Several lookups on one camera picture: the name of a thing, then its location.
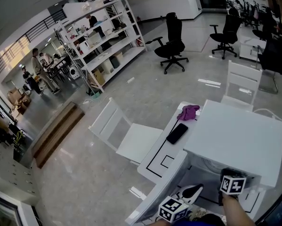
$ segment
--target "person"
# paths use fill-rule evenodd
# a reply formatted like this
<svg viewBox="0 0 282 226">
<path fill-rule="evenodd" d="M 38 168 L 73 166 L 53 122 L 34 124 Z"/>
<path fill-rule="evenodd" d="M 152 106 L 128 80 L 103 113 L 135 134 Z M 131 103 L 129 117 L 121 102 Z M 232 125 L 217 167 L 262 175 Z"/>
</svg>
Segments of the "person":
<svg viewBox="0 0 282 226">
<path fill-rule="evenodd" d="M 48 74 L 43 70 L 41 64 L 39 63 L 36 56 L 38 56 L 38 49 L 34 48 L 32 50 L 32 65 L 33 69 L 35 71 L 35 74 L 41 77 L 41 79 L 44 81 L 45 85 L 51 90 L 51 92 L 56 95 L 58 94 L 61 89 L 58 89 L 54 86 L 54 84 L 51 82 L 50 77 Z"/>
<path fill-rule="evenodd" d="M 40 57 L 43 57 L 43 59 L 47 62 L 47 67 L 51 66 L 54 63 L 54 60 L 52 59 L 52 56 L 47 53 L 39 53 Z"/>
<path fill-rule="evenodd" d="M 249 218 L 235 198 L 227 194 L 222 195 L 227 226 L 255 226 L 253 220 Z M 171 223 L 160 219 L 157 222 L 150 224 L 150 226 L 171 226 Z M 225 224 L 217 215 L 206 214 L 196 221 L 180 220 L 175 222 L 174 226 L 225 226 Z"/>
<path fill-rule="evenodd" d="M 98 22 L 95 16 L 87 15 L 86 18 L 89 20 L 90 28 L 94 27 L 95 24 Z M 94 31 L 99 33 L 101 38 L 105 37 L 105 34 L 103 33 L 101 26 L 95 28 Z M 104 44 L 102 44 L 101 47 L 102 47 L 102 50 L 105 51 L 111 47 L 111 44 L 107 41 Z"/>
<path fill-rule="evenodd" d="M 35 81 L 35 79 L 32 78 L 32 75 L 26 70 L 26 67 L 23 66 L 22 68 L 23 70 L 23 78 L 24 78 L 24 81 L 30 85 L 30 87 L 36 91 L 37 94 L 39 94 L 40 96 L 42 95 L 43 93 L 43 90 L 41 90 L 37 84 L 37 82 Z"/>
</svg>

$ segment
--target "white chair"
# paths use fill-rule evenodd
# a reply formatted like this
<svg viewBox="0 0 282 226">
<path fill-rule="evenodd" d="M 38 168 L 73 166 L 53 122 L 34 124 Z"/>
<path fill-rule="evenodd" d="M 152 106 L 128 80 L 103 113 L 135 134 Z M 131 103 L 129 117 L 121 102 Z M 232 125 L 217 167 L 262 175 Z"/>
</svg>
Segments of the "white chair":
<svg viewBox="0 0 282 226">
<path fill-rule="evenodd" d="M 116 148 L 108 139 L 122 118 L 128 123 L 130 128 L 119 148 Z M 163 132 L 161 129 L 131 123 L 113 98 L 109 98 L 108 104 L 89 129 L 110 148 L 115 150 L 117 154 L 137 164 L 142 162 Z"/>
<path fill-rule="evenodd" d="M 254 100 L 259 88 L 259 83 L 262 75 L 262 70 L 256 70 L 243 65 L 232 63 L 229 61 L 229 72 L 227 75 L 226 93 L 223 96 L 221 103 L 237 107 L 246 111 L 253 111 Z M 240 87 L 253 91 L 251 103 L 248 104 L 241 100 L 229 97 L 228 90 L 229 84 L 236 84 Z"/>
</svg>

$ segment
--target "white table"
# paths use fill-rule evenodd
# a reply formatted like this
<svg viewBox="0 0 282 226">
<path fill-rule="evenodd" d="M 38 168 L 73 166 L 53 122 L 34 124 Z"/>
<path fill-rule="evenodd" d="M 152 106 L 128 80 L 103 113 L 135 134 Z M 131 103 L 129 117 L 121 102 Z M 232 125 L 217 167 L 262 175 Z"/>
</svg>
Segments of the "white table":
<svg viewBox="0 0 282 226">
<path fill-rule="evenodd" d="M 247 36 L 240 37 L 240 52 L 239 57 L 247 58 L 250 60 L 257 60 L 258 45 L 265 49 L 266 41 L 262 41 L 258 38 L 251 38 Z"/>
<path fill-rule="evenodd" d="M 181 121 L 177 119 L 177 116 L 182 113 L 182 109 L 185 105 L 192 105 L 188 102 L 182 102 L 174 115 L 167 124 L 165 130 L 162 132 L 160 137 L 157 139 L 147 156 L 144 158 L 142 163 L 137 168 L 137 171 L 145 178 L 153 181 L 155 184 L 159 182 L 169 165 L 172 163 L 178 151 L 183 149 L 186 141 L 192 134 L 192 131 L 199 118 L 200 111 L 196 112 L 195 120 Z M 180 123 L 183 123 L 188 127 L 187 132 L 178 140 L 177 143 L 172 145 L 166 140 L 169 133 Z"/>
<path fill-rule="evenodd" d="M 273 188 L 282 160 L 282 121 L 207 100 L 184 149 L 261 176 L 259 187 Z"/>
</svg>

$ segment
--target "wooden step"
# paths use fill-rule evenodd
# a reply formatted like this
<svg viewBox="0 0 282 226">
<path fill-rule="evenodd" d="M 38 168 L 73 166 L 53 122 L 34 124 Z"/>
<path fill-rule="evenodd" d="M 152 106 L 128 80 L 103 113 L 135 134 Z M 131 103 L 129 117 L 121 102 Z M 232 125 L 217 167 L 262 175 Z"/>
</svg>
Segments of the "wooden step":
<svg viewBox="0 0 282 226">
<path fill-rule="evenodd" d="M 53 137 L 56 131 L 63 125 L 64 121 L 76 110 L 77 105 L 70 102 L 66 108 L 55 118 L 51 125 L 45 130 L 45 132 L 38 139 L 34 147 L 32 148 L 33 157 L 37 157 L 41 150 L 46 146 L 48 141 Z"/>
<path fill-rule="evenodd" d="M 63 139 L 70 133 L 73 127 L 84 116 L 84 112 L 80 108 L 76 108 L 74 112 L 66 118 L 63 125 L 58 127 L 54 135 L 47 141 L 45 147 L 39 152 L 36 158 L 36 164 L 39 168 L 42 168 L 52 153 L 60 145 Z"/>
</svg>

